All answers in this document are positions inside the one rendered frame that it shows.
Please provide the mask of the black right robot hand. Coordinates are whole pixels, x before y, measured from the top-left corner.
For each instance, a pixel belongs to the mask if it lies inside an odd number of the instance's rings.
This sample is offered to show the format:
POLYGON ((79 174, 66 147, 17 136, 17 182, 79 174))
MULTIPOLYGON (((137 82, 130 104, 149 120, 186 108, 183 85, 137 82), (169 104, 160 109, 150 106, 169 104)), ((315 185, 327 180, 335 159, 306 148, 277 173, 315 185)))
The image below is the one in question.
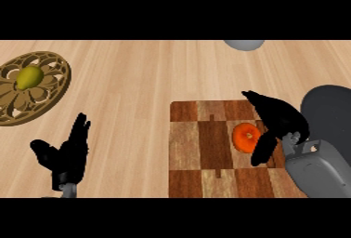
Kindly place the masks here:
POLYGON ((281 99, 271 98, 252 90, 242 92, 261 117, 267 131, 258 139, 250 156, 250 165, 265 164, 277 146, 277 140, 287 134, 296 135, 299 145, 309 137, 306 120, 295 107, 281 99))

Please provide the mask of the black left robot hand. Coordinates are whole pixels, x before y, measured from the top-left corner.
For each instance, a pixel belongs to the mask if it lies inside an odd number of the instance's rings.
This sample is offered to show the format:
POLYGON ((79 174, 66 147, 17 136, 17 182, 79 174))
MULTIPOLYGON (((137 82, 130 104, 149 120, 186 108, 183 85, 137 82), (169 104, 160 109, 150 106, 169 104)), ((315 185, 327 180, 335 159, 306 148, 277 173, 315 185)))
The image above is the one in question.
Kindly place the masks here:
POLYGON ((88 158, 88 128, 90 121, 79 112, 68 140, 59 149, 40 139, 29 143, 38 164, 51 172, 51 189, 57 192, 68 183, 76 185, 84 177, 88 158))

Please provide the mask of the orange squash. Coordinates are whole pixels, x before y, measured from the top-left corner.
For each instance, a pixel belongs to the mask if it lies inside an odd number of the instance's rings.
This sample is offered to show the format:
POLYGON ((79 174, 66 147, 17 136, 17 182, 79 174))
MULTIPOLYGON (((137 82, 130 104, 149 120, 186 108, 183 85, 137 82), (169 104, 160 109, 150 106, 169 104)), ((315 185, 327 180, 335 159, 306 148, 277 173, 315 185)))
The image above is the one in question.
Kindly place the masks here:
POLYGON ((233 146, 239 152, 252 153, 261 137, 259 129, 249 123, 240 123, 233 128, 233 146))

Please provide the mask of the dark grey pan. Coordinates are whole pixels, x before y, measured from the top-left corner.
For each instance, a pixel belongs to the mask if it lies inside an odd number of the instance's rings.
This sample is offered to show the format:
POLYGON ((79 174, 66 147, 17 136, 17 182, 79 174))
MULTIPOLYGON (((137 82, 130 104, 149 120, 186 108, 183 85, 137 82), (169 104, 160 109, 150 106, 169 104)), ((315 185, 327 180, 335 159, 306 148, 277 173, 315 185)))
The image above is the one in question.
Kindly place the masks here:
POLYGON ((323 139, 351 163, 351 89, 314 87, 305 94, 301 113, 308 122, 309 139, 323 139))

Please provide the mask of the checkered wooden cutting board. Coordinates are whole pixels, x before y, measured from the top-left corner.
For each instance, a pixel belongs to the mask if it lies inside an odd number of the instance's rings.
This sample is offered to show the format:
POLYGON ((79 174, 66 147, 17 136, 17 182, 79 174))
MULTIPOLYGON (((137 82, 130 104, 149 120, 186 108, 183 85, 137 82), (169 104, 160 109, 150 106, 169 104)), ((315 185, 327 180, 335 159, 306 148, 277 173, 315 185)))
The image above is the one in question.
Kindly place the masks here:
POLYGON ((267 130, 245 100, 174 101, 169 104, 168 196, 171 198, 304 198, 284 170, 283 148, 265 164, 233 146, 233 128, 267 130))

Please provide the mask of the ornate brown round trivet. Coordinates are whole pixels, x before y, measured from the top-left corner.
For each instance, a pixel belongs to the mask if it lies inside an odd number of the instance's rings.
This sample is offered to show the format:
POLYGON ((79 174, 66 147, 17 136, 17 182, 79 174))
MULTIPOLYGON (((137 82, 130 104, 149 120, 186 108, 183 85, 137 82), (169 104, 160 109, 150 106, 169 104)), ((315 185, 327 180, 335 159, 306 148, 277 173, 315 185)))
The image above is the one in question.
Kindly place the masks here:
POLYGON ((48 51, 29 52, 0 66, 0 126, 19 126, 37 119, 68 91, 71 68, 65 58, 48 51), (35 66, 44 72, 41 83, 25 90, 16 87, 16 76, 35 66))

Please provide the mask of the grey rounded object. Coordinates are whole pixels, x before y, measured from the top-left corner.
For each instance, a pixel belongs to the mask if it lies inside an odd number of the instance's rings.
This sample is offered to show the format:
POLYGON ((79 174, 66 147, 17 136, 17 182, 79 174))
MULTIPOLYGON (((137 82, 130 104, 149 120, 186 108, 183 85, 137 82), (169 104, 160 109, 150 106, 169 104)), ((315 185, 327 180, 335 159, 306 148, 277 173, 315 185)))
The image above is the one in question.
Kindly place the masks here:
POLYGON ((252 51, 264 44, 264 40, 225 40, 224 42, 231 48, 240 51, 252 51))

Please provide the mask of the yellow-green pear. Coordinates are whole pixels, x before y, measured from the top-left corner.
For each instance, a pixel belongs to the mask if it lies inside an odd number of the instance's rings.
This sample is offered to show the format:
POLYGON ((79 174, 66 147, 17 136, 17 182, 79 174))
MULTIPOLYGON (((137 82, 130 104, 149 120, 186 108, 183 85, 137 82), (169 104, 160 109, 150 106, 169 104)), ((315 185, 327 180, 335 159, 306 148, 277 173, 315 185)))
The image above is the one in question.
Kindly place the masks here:
POLYGON ((44 72, 35 66, 22 69, 16 76, 16 87, 20 90, 35 87, 44 78, 44 72))

